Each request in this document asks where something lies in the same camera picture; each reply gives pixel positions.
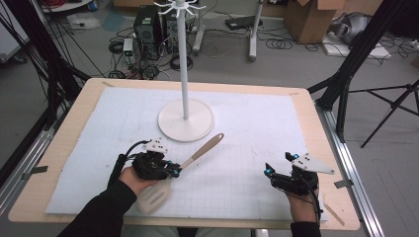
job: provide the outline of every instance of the white spatula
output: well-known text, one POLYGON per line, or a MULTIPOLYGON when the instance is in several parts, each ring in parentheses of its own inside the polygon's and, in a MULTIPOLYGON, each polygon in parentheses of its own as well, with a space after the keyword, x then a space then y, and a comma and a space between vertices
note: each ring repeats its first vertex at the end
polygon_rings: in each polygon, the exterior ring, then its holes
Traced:
MULTIPOLYGON (((192 162, 200 158, 202 155, 207 153, 213 147, 215 147, 222 139, 224 134, 220 133, 209 140, 203 147, 201 147, 194 155, 191 156, 185 163, 181 165, 182 169, 188 167, 192 162)), ((170 194, 170 185, 172 184, 173 178, 159 181, 156 185, 149 187, 141 194, 139 194, 136 204, 138 208, 144 214, 149 214, 154 211, 161 203, 163 203, 170 194)))

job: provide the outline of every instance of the spatula handle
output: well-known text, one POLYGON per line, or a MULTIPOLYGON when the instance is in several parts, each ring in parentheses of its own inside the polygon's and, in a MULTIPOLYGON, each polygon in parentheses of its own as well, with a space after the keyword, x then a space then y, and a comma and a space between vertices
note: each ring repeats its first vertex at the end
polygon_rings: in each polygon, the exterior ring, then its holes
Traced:
POLYGON ((216 135, 215 137, 211 138, 209 141, 207 141, 206 144, 204 144, 203 147, 201 147, 197 152, 195 152, 194 155, 191 156, 185 163, 181 165, 182 169, 185 169, 188 167, 192 162, 200 158, 202 155, 207 153, 209 150, 211 150, 213 147, 215 147, 222 139, 224 138, 224 133, 220 133, 216 135))

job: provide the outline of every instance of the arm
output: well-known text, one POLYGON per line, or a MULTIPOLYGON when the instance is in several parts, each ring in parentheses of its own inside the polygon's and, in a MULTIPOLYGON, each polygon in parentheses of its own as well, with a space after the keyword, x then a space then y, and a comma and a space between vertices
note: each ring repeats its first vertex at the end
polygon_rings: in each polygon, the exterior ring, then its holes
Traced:
POLYGON ((320 226, 316 222, 311 197, 296 197, 294 194, 287 194, 287 198, 290 202, 291 216, 293 217, 293 223, 291 224, 293 237, 320 237, 320 226))
POLYGON ((132 167, 125 168, 119 179, 92 198, 58 236, 120 236, 124 214, 136 196, 155 183, 140 179, 132 167))

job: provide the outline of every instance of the computer tower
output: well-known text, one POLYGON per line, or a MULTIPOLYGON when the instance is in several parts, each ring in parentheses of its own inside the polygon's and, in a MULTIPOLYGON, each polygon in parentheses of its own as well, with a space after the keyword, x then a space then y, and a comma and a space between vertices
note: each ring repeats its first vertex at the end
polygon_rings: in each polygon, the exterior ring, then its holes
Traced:
POLYGON ((163 41, 158 7, 154 5, 139 6, 133 29, 141 53, 153 57, 146 59, 156 59, 159 46, 163 41))

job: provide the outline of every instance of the gray floor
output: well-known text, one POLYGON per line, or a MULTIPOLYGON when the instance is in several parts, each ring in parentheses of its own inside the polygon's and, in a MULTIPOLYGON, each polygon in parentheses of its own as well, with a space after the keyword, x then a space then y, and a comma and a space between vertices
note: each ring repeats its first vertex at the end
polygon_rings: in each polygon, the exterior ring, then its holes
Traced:
MULTIPOLYGON (((102 23, 111 12, 95 13, 102 23)), ((222 21, 226 17, 205 18, 210 27, 227 30, 222 21)), ((103 25, 91 31, 78 32, 74 38, 102 71, 111 67, 108 52, 109 39, 116 32, 132 25, 132 19, 122 19, 120 25, 103 25)), ((283 26, 281 20, 265 19, 263 30, 283 26)), ((269 49, 258 41, 257 60, 248 60, 248 37, 218 32, 205 34, 202 52, 193 56, 194 68, 189 71, 189 81, 224 84, 244 84, 278 87, 308 88, 333 75, 344 58, 326 56, 322 48, 308 51, 304 45, 293 43, 291 49, 269 49)), ((69 45, 76 66, 82 71, 99 74, 74 43, 69 45)), ((395 52, 397 47, 388 48, 395 52)), ((417 54, 407 58, 393 54, 380 65, 368 59, 360 68, 351 90, 400 86, 413 83, 418 78, 417 68, 410 62, 417 54)), ((41 84, 31 63, 0 65, 0 166, 8 159, 22 138, 43 112, 46 103, 41 84)), ((158 80, 179 81, 179 73, 166 71, 158 80)), ((394 100, 404 90, 389 90, 382 95, 394 100)), ((313 99, 322 92, 312 95, 313 99)), ((413 95, 403 104, 416 110, 413 95)), ((417 117, 397 110, 380 129, 366 148, 360 148, 389 109, 389 104, 367 93, 350 94, 345 138, 358 168, 368 196, 376 211, 386 236, 417 236, 419 233, 419 191, 415 174, 419 170, 417 146, 419 123, 417 117)), ((0 218, 2 236, 54 236, 63 225, 22 224, 7 219, 7 211, 0 218)), ((368 236, 362 227, 354 232, 324 231, 324 236, 368 236)), ((271 236, 291 236, 289 231, 272 231, 271 236)))

